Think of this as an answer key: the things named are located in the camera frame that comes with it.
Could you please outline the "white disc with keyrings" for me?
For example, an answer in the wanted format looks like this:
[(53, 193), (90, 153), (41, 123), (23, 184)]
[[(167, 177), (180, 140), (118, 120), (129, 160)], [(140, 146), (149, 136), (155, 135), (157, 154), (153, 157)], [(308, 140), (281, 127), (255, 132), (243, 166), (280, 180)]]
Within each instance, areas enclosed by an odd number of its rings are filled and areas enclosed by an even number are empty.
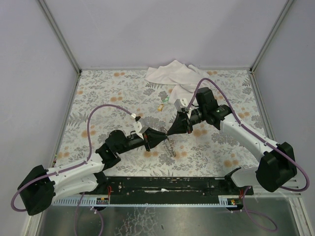
[(174, 150), (174, 142), (173, 142), (173, 140), (171, 140), (169, 137), (167, 137), (163, 141), (163, 145), (165, 146), (165, 148), (167, 149), (167, 151), (169, 152), (171, 157), (175, 157), (176, 156), (176, 152)]

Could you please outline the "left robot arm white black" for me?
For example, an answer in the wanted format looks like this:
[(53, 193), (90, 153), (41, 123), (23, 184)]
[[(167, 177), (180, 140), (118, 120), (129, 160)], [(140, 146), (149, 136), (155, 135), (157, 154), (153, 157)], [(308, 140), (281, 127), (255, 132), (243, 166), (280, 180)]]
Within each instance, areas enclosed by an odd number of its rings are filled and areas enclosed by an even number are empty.
[(167, 134), (148, 128), (142, 134), (126, 136), (121, 130), (112, 131), (104, 144), (90, 155), (56, 168), (34, 167), (18, 186), (18, 194), (29, 216), (43, 212), (52, 202), (81, 192), (94, 191), (106, 181), (103, 171), (112, 168), (119, 154), (144, 146), (146, 151), (167, 139)]

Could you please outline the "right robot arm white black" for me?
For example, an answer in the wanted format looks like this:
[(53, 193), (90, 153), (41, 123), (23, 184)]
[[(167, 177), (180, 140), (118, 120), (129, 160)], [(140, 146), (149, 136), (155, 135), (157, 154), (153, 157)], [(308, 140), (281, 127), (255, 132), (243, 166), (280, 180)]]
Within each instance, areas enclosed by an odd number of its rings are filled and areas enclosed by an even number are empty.
[(189, 107), (187, 99), (174, 102), (177, 110), (175, 121), (167, 131), (168, 135), (192, 133), (193, 126), (202, 122), (236, 139), (259, 162), (258, 167), (237, 168), (228, 176), (237, 187), (260, 185), (269, 192), (275, 192), (297, 174), (293, 164), (294, 152), (290, 144), (277, 142), (246, 127), (232, 109), (219, 105), (209, 88), (200, 88), (196, 94), (197, 108)]

